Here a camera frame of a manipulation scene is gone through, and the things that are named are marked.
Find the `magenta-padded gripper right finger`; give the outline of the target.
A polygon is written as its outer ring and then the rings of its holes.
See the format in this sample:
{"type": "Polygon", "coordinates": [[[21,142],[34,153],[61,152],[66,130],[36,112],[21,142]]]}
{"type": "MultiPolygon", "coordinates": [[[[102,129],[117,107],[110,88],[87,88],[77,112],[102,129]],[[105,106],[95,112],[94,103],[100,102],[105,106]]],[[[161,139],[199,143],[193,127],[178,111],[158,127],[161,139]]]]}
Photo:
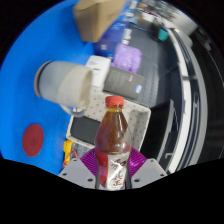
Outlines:
{"type": "Polygon", "coordinates": [[[141,188],[165,176],[166,172],[155,159],[147,159],[136,149],[131,151],[125,180],[126,189],[141,188]]]}

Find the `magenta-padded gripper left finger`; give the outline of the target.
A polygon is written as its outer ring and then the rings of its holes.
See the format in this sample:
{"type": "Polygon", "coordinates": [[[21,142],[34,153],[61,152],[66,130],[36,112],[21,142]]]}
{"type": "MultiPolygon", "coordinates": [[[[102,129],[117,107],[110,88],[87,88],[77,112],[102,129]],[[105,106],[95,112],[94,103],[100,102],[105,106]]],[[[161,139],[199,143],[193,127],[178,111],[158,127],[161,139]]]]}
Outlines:
{"type": "Polygon", "coordinates": [[[99,188],[98,161],[92,149],[80,159],[73,158],[59,173],[59,177],[88,189],[99,188]]]}

